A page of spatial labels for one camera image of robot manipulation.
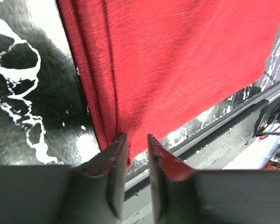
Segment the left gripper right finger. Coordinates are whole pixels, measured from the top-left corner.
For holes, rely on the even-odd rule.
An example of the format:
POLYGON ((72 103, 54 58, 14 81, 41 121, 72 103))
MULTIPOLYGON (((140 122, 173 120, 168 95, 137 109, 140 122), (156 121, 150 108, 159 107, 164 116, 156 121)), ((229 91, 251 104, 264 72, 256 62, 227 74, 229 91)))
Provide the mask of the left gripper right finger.
POLYGON ((196 171, 147 135, 151 198, 155 224, 201 224, 193 175, 196 171))

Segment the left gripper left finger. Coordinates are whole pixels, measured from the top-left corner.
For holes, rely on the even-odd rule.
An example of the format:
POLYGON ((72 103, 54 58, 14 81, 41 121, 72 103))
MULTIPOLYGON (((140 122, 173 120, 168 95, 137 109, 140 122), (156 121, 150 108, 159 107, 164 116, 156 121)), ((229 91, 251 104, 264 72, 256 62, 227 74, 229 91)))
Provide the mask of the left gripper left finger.
POLYGON ((120 133, 103 152, 73 168, 60 224, 119 224, 123 214, 128 137, 120 133))

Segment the red cloth napkin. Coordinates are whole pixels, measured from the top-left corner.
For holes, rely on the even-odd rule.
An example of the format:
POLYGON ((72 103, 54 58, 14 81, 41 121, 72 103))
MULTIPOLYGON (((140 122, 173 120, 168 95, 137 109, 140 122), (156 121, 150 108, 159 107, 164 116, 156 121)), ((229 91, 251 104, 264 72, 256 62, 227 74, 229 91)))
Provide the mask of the red cloth napkin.
POLYGON ((257 81, 280 0, 58 2, 99 146, 128 135, 128 163, 257 81))

